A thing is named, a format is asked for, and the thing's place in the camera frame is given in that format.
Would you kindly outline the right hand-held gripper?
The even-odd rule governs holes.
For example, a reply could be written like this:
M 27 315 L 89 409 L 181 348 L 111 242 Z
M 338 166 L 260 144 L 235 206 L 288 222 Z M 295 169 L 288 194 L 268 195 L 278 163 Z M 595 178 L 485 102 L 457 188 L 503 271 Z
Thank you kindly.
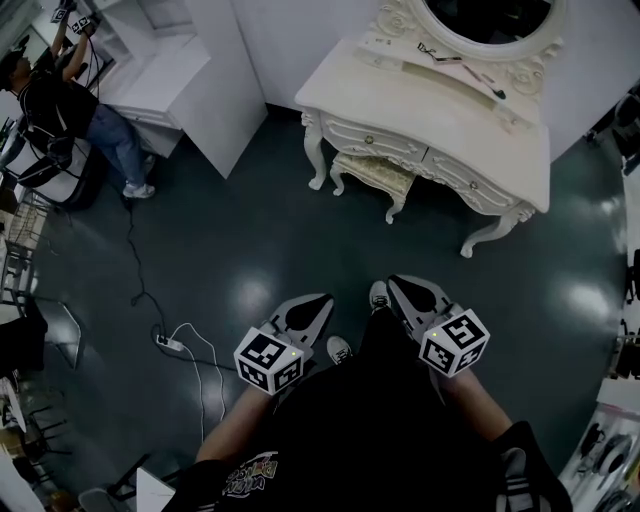
M 482 356 L 490 333 L 472 309 L 451 303 L 435 283 L 410 275 L 392 275 L 389 289 L 412 338 L 419 359 L 446 377 L 454 377 Z

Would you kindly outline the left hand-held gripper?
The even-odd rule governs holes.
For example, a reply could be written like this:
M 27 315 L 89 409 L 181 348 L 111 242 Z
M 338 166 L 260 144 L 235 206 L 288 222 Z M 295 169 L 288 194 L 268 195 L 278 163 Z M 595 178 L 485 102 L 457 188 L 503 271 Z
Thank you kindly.
M 271 320 L 251 327 L 234 351 L 239 376 L 270 396 L 300 379 L 333 308 L 329 294 L 309 294 L 282 303 Z M 287 323 L 304 323 L 304 329 Z

